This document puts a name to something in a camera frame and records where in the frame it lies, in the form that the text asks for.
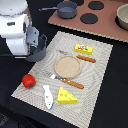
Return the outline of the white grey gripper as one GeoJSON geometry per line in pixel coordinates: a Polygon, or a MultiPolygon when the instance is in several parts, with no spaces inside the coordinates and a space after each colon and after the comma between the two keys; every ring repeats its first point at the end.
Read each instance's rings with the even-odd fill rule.
{"type": "Polygon", "coordinates": [[[30,54],[30,47],[38,45],[39,31],[29,22],[28,16],[0,16],[0,36],[6,39],[7,46],[13,55],[30,54]]]}

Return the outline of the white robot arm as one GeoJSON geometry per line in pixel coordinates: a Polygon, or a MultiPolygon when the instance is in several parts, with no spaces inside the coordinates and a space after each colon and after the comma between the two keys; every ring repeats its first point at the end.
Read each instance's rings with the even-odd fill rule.
{"type": "Polygon", "coordinates": [[[13,55],[29,55],[30,46],[38,45],[38,35],[26,0],[0,0],[0,36],[13,55]]]}

